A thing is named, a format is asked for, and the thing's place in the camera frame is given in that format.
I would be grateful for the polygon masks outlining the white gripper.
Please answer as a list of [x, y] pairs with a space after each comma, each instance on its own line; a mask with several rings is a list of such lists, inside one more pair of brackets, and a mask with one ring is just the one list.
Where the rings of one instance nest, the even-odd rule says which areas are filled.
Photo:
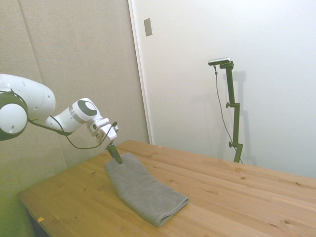
[[[117, 138], [118, 128], [116, 124], [110, 124], [108, 118], [90, 119], [86, 122], [86, 126], [90, 134], [97, 139], [98, 144], [101, 144], [104, 141], [112, 142]], [[118, 164], [122, 164], [121, 156], [114, 144], [109, 144], [106, 150]]]

